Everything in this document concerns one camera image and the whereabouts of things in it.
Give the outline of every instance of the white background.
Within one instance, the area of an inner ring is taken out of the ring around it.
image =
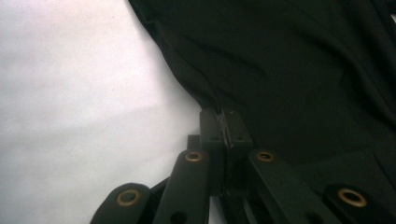
[[[0,0],[0,223],[89,223],[170,175],[200,110],[127,1]]]

